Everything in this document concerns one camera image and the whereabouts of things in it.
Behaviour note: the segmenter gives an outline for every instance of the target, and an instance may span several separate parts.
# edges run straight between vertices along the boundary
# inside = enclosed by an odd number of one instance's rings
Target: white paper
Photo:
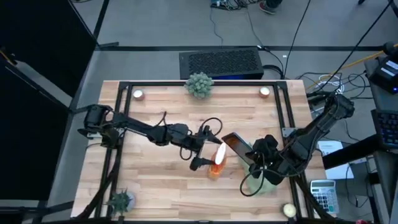
[[[318,141],[318,148],[322,152],[322,156],[329,153],[335,152],[343,148],[343,145],[339,141]],[[326,177],[329,180],[345,179],[347,167],[349,164],[343,164],[338,167],[334,167],[326,170]],[[348,168],[347,179],[354,178],[351,168]]]

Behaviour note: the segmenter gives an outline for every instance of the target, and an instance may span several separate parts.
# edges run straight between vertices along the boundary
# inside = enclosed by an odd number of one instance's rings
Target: calculator
[[[311,181],[311,193],[319,205],[329,214],[339,213],[336,181],[334,180],[313,180]]]

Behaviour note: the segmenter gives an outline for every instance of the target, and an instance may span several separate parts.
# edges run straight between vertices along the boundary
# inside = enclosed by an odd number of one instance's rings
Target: white label
[[[395,74],[394,74],[394,73],[392,73],[392,72],[388,71],[388,70],[387,70],[387,69],[385,69],[385,68],[381,68],[381,70],[382,70],[383,72],[385,72],[385,73],[389,74],[389,75],[390,75],[390,76],[392,76],[392,77],[394,77],[394,76],[395,76]]]
[[[389,66],[391,66],[392,68],[394,68],[395,70],[398,70],[398,65],[397,65],[396,63],[394,63],[394,62],[388,61],[388,62],[386,63],[386,65],[389,65]]]

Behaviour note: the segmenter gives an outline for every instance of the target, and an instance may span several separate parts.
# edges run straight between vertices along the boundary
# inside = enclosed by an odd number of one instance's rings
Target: potted succulent
[[[136,203],[134,195],[127,191],[121,191],[120,193],[113,193],[112,199],[106,202],[106,205],[112,207],[112,214],[115,216],[117,213],[123,216],[124,212],[130,212]]]
[[[211,95],[211,86],[214,81],[203,72],[190,75],[190,78],[185,82],[184,87],[190,94],[198,99],[204,99]]]

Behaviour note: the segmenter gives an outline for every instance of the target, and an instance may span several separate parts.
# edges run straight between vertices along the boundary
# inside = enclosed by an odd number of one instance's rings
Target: orange object
[[[212,161],[215,161],[216,159],[216,155],[217,155],[217,151],[213,154],[213,156],[211,157]],[[224,155],[224,159],[220,164],[213,164],[209,166],[208,172],[207,172],[207,176],[209,179],[211,180],[217,180],[221,173],[223,172],[223,169],[225,167],[226,164],[226,155]]]

